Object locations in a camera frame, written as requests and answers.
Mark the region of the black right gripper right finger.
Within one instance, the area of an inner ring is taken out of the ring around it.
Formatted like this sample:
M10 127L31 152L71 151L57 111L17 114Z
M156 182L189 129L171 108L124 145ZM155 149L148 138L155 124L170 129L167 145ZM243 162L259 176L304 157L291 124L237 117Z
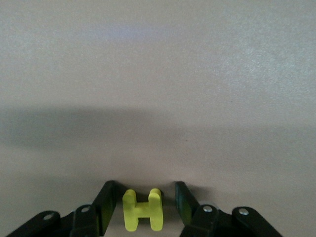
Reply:
M182 237L280 237L281 234L255 209L236 207L231 214L200 204L185 182L175 183L175 204L184 224Z

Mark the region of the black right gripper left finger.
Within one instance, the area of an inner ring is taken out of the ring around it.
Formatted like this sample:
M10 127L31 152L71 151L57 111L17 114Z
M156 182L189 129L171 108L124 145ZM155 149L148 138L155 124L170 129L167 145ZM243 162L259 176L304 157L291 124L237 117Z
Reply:
M41 212L12 231L9 237L102 237L116 207L116 182L107 181L94 201L61 217Z

